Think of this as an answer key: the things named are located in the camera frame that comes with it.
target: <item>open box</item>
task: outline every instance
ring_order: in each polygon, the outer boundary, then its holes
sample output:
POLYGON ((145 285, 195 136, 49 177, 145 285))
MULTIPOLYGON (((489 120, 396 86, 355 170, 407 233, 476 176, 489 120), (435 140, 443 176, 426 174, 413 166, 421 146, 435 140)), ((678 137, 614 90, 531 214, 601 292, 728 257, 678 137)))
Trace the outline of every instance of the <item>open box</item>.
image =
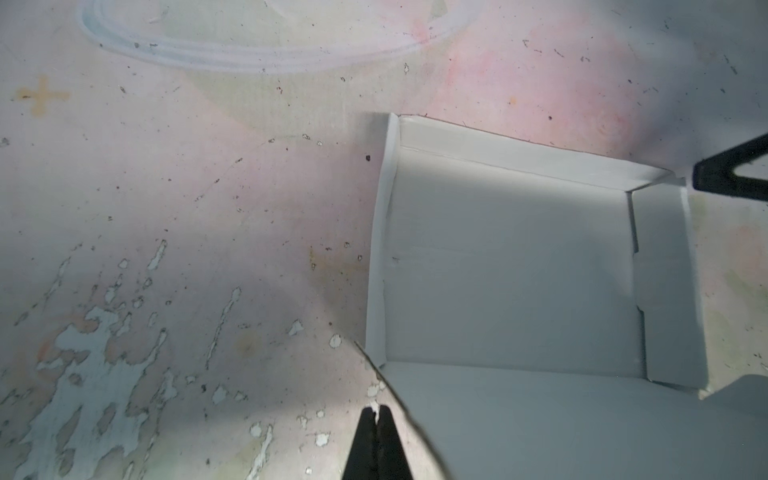
POLYGON ((688 219, 666 170, 390 115, 366 353, 456 478, 768 478, 768 420, 680 391, 688 219))

